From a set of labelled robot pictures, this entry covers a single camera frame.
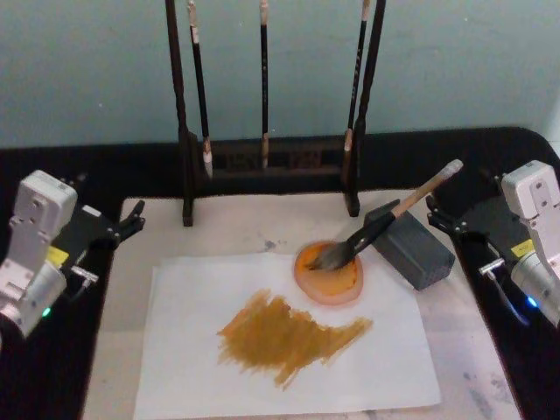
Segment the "wall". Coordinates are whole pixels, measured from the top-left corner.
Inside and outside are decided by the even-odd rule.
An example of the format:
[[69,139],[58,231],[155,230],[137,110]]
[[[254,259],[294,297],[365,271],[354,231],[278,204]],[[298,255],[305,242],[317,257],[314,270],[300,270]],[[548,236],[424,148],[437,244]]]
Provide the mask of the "wall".
[[[200,134],[186,3],[177,8]],[[259,137],[258,0],[198,8],[211,137]],[[361,0],[270,0],[272,136],[344,131],[360,13]],[[368,131],[550,126],[559,20],[557,0],[389,0]],[[0,146],[175,139],[168,57],[162,1],[1,2]]]

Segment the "calligraphy brush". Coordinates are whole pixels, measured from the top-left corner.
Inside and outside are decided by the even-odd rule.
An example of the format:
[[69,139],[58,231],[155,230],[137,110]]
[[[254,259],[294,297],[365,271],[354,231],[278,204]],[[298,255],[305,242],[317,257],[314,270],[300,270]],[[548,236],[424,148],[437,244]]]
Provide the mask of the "calligraphy brush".
[[262,71],[262,168],[269,165],[269,68],[267,24],[269,18],[269,2],[261,0],[261,71]]
[[350,263],[363,249],[374,242],[387,228],[404,214],[409,208],[414,206],[424,196],[434,191],[447,179],[460,171],[463,162],[458,159],[453,160],[447,166],[434,175],[430,180],[421,185],[406,199],[400,202],[390,212],[387,212],[350,236],[346,241],[338,242],[325,248],[319,253],[317,258],[309,263],[309,270],[333,271],[340,269]]
[[192,56],[194,57],[194,71],[196,73],[196,87],[199,92],[200,121],[202,125],[202,160],[208,177],[213,174],[212,147],[208,134],[207,98],[204,92],[204,77],[202,75],[202,58],[200,57],[199,27],[196,17],[196,5],[191,0],[187,3],[189,22],[191,24]]
[[360,85],[361,55],[364,50],[364,39],[366,27],[368,26],[370,0],[364,0],[361,6],[360,36],[358,38],[358,51],[356,53],[356,65],[353,70],[352,95],[350,97],[350,112],[348,114],[348,125],[344,137],[344,157],[342,160],[342,181],[347,182],[348,169],[350,167],[350,150],[352,149],[352,134],[354,128],[354,111],[356,110],[356,99],[358,98],[358,86]]

